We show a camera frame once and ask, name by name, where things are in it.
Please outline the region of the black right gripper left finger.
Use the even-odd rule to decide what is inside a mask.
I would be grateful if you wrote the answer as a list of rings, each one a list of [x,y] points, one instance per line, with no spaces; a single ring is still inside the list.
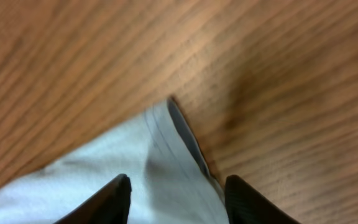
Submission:
[[[131,192],[130,178],[119,174],[55,224],[126,224]]]

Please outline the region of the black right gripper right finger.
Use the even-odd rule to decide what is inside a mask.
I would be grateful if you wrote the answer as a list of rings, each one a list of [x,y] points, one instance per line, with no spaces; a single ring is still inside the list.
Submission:
[[[238,175],[226,178],[224,199],[230,224],[300,224]]]

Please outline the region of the light blue printed t-shirt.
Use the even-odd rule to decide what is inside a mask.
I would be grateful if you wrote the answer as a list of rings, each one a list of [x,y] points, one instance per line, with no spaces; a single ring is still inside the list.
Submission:
[[[129,223],[227,223],[223,191],[177,104],[151,106],[0,189],[0,223],[54,223],[119,175]]]

